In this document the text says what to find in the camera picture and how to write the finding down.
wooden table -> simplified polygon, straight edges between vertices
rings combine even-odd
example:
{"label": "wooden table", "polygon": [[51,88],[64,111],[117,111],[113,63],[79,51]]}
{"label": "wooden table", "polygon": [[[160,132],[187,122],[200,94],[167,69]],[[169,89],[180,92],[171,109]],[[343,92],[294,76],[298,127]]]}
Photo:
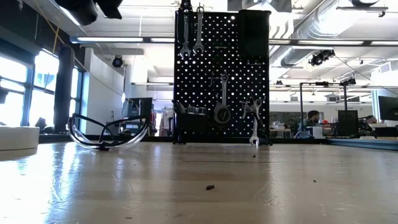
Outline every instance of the wooden table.
{"label": "wooden table", "polygon": [[2,224],[398,223],[394,151],[144,142],[99,152],[68,143],[0,160]]}

workshop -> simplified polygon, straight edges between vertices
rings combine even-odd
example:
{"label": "workshop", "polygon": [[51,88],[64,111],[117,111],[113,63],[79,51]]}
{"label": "workshop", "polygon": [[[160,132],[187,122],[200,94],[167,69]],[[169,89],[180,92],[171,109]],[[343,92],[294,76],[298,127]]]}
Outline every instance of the workshop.
{"label": "workshop", "polygon": [[1,2],[0,223],[398,223],[398,1]]}

black pegboard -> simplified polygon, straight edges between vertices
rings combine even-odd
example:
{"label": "black pegboard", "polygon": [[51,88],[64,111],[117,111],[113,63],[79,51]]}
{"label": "black pegboard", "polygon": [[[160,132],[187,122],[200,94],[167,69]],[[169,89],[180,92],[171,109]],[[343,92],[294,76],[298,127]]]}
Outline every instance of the black pegboard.
{"label": "black pegboard", "polygon": [[221,130],[208,129],[207,135],[218,133],[229,137],[250,137],[254,120],[253,117],[242,119],[243,109],[240,103],[246,101],[248,96],[255,100],[264,99],[266,96],[259,115],[269,130],[268,58],[246,58],[239,55],[237,20],[238,13],[205,12],[202,28],[202,44],[205,51],[198,55],[191,52],[189,57],[182,59],[182,44],[175,41],[174,99],[185,107],[196,106],[205,107],[208,111],[214,110],[216,103],[221,102],[221,81],[215,80],[213,86],[209,87],[208,78],[212,77],[212,72],[214,77],[221,77],[221,74],[229,75],[226,104],[231,112],[231,121]]}

person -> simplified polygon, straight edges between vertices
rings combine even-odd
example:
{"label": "person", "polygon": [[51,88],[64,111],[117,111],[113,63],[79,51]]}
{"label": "person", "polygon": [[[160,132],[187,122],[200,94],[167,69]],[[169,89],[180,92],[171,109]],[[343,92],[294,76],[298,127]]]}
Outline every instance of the person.
{"label": "person", "polygon": [[377,119],[373,115],[369,115],[366,117],[366,122],[368,124],[377,124]]}
{"label": "person", "polygon": [[[314,126],[319,126],[319,112],[318,111],[310,111],[307,113],[307,119],[304,120],[304,129],[305,127],[314,127]],[[298,131],[301,130],[302,124],[298,126]]]}

white container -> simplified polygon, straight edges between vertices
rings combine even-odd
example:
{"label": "white container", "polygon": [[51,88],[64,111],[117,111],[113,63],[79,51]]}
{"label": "white container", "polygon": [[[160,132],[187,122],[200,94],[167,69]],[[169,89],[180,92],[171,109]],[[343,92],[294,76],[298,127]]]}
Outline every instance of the white container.
{"label": "white container", "polygon": [[40,129],[36,127],[0,126],[0,151],[36,148],[39,134]]}

